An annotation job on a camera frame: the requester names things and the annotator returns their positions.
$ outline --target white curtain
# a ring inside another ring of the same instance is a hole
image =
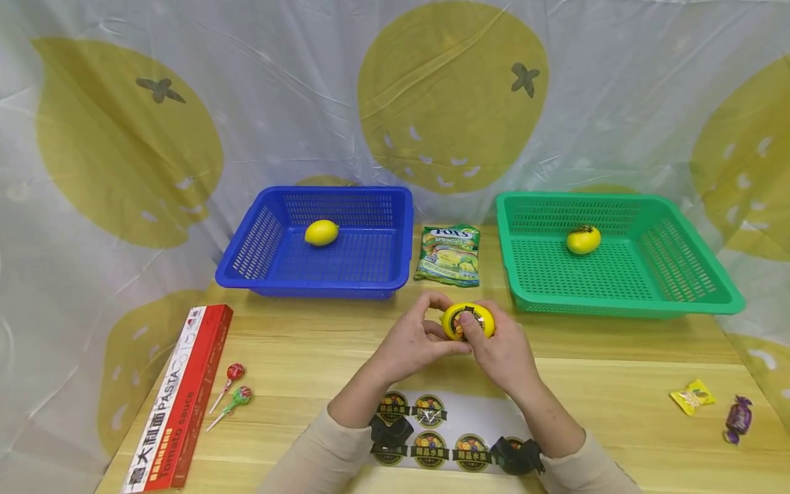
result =
[[[100,479],[253,197],[406,185],[678,203],[790,424],[790,3],[0,4],[0,485]]]

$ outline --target hand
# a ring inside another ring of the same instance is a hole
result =
[[[497,304],[478,300],[494,316],[495,332],[486,338],[483,329],[467,311],[461,312],[459,321],[464,336],[472,346],[475,360],[491,381],[513,397],[525,385],[540,384],[532,348],[524,335],[521,324],[513,321]]]
[[[453,303],[439,292],[425,292],[411,309],[403,314],[373,354],[366,366],[389,386],[440,357],[457,353],[470,353],[472,349],[463,341],[448,341],[442,327],[425,320],[428,308],[445,311]]]

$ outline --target sleeve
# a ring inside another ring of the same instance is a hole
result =
[[[372,447],[370,427],[341,427],[324,408],[272,468],[258,494],[337,494]]]
[[[579,451],[564,458],[540,459],[546,472],[540,476],[549,494],[638,494],[636,482],[611,459],[593,436]]]

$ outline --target red box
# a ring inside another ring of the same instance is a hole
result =
[[[233,311],[192,307],[121,492],[180,488],[186,482]]]

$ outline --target person's left hand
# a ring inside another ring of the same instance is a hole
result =
[[[425,320],[428,308],[446,311],[453,303],[439,292],[425,292],[396,322],[368,361],[371,370],[390,386],[440,357],[470,353],[463,341],[448,341],[442,327]]]

